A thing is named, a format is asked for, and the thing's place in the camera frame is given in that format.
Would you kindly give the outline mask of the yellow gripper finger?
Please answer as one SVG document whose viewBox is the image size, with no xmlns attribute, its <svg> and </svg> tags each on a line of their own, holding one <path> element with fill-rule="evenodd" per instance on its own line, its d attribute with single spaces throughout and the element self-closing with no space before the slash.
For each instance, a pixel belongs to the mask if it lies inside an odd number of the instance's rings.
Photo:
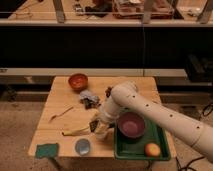
<svg viewBox="0 0 213 171">
<path fill-rule="evenodd" d="M 99 119 L 99 115 L 100 115 L 100 113 L 99 113 L 99 112 L 96 112 L 96 113 L 92 116 L 90 122 L 91 122 L 91 121 L 98 120 L 98 119 Z"/>
</svg>

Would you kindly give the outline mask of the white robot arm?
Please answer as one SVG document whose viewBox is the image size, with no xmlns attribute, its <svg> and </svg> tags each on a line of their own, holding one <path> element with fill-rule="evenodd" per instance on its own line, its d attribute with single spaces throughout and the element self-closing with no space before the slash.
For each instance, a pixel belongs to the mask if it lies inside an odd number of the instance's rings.
<svg viewBox="0 0 213 171">
<path fill-rule="evenodd" d="M 213 163 L 212 126 L 148 100 L 132 81 L 112 88 L 110 96 L 98 107 L 97 118 L 106 124 L 113 123 L 123 108 L 147 117 Z"/>
</svg>

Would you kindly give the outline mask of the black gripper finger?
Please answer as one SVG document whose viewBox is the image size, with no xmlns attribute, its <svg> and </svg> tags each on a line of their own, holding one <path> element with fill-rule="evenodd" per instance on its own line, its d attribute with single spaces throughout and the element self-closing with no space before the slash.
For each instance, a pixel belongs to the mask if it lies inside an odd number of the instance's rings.
<svg viewBox="0 0 213 171">
<path fill-rule="evenodd" d="M 105 123 L 101 123 L 98 127 L 99 133 L 105 133 L 109 129 L 109 125 Z"/>
</svg>

